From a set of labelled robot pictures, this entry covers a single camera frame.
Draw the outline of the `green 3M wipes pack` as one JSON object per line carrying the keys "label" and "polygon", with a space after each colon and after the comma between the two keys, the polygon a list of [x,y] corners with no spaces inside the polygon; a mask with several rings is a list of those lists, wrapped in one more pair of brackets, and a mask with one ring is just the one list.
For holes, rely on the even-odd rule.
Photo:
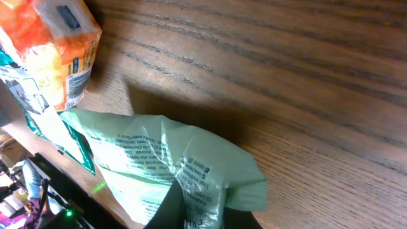
{"label": "green 3M wipes pack", "polygon": [[79,132],[66,124],[48,103],[40,87],[14,60],[1,50],[1,81],[22,108],[27,126],[39,137],[52,142],[91,174],[95,166]]}

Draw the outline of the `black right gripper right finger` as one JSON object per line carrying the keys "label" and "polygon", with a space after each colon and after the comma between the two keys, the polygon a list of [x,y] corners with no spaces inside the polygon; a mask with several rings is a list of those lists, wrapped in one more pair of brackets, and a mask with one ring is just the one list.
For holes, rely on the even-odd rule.
{"label": "black right gripper right finger", "polygon": [[253,213],[224,208],[222,229],[263,229]]}

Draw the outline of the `teal snack packet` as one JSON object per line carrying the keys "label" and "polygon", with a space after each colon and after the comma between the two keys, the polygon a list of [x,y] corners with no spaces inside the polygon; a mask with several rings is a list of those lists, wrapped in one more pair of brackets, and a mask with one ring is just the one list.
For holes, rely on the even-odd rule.
{"label": "teal snack packet", "polygon": [[219,228],[225,208],[266,208],[267,181],[255,159],[212,132],[165,116],[78,108],[61,119],[85,136],[111,193],[137,223],[152,220],[173,182],[186,228]]}

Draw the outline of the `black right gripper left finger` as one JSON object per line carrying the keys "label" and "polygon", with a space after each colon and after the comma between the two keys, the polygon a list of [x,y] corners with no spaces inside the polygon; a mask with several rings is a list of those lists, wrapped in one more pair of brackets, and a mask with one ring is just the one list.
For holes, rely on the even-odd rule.
{"label": "black right gripper left finger", "polygon": [[184,229],[186,208],[181,185],[174,181],[144,229]]}

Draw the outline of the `orange snack packet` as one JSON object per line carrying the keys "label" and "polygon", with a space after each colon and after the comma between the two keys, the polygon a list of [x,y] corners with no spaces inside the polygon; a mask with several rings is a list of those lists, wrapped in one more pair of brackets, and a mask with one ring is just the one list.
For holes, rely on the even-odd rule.
{"label": "orange snack packet", "polygon": [[83,0],[1,0],[1,46],[56,111],[83,98],[101,34]]}

